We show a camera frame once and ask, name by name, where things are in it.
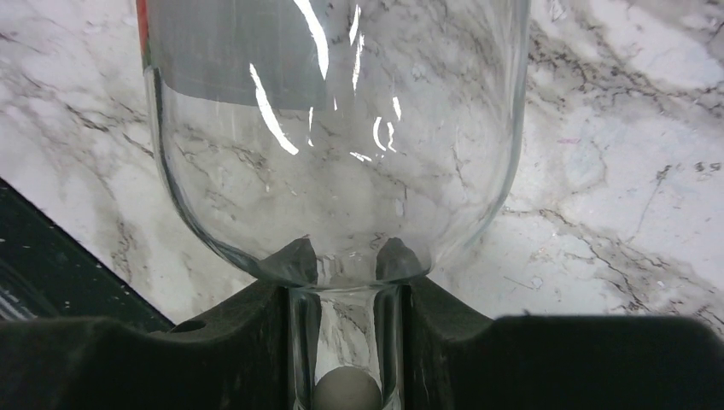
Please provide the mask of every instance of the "gray ball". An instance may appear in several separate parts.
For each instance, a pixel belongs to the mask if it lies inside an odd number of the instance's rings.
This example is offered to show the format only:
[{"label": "gray ball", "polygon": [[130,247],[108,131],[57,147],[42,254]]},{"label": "gray ball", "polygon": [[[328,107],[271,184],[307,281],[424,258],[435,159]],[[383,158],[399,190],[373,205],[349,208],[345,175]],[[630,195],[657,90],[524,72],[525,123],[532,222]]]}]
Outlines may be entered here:
[{"label": "gray ball", "polygon": [[375,379],[356,367],[337,367],[314,388],[313,410],[380,410],[382,394]]}]

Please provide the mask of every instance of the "gray marble veining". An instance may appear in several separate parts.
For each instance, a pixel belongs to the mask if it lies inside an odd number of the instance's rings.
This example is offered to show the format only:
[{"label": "gray marble veining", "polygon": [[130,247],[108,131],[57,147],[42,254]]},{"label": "gray marble veining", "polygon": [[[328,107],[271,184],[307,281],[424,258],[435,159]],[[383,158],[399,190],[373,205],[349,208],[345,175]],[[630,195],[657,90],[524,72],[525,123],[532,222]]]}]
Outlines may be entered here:
[{"label": "gray marble veining", "polygon": [[[432,279],[491,316],[692,314],[721,334],[724,6],[535,0],[532,17],[516,182]],[[0,175],[180,321],[252,279],[166,197],[135,24],[130,1],[3,2]]]}]

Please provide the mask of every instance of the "marble surface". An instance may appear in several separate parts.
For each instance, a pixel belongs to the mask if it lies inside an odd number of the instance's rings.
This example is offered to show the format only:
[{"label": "marble surface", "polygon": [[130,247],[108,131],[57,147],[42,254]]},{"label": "marble surface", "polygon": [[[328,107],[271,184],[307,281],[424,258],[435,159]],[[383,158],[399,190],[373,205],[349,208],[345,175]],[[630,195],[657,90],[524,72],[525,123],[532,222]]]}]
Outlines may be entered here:
[{"label": "marble surface", "polygon": [[[253,279],[162,188],[134,3],[3,0],[0,176],[178,322]],[[531,12],[516,181],[479,246],[432,279],[491,316],[690,314],[724,334],[724,6]]]}]

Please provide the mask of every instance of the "gray label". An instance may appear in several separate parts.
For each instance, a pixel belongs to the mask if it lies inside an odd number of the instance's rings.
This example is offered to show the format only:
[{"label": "gray label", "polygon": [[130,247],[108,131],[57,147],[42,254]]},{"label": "gray label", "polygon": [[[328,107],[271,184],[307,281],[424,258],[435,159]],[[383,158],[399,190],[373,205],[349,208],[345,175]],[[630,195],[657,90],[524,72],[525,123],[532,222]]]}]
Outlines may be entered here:
[{"label": "gray label", "polygon": [[273,108],[324,108],[317,48],[295,2],[149,0],[148,11],[151,64],[173,90],[254,106],[254,65]]}]

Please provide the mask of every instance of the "clear glass bottle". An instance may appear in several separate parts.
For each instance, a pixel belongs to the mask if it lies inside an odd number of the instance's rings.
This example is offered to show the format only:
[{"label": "clear glass bottle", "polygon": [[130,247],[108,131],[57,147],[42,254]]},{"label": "clear glass bottle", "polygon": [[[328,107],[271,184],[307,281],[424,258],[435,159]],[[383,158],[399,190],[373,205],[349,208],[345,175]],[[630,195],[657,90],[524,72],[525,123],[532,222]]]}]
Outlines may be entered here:
[{"label": "clear glass bottle", "polygon": [[329,406],[337,368],[403,407],[398,285],[465,252],[511,187],[528,3],[137,0],[177,210],[290,289],[292,408]]}]

